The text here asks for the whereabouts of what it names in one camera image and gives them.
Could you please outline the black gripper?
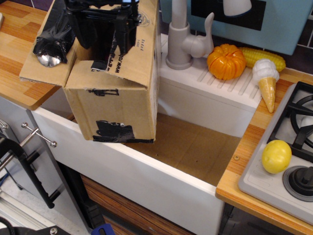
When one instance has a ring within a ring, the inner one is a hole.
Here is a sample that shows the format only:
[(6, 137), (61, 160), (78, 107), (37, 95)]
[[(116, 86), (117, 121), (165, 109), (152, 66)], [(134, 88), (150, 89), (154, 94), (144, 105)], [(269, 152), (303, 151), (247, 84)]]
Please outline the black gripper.
[(66, 0), (72, 29), (80, 45), (88, 49), (97, 40), (93, 20), (114, 22), (115, 39), (120, 54), (127, 54), (136, 41), (136, 27), (141, 22), (137, 0)]

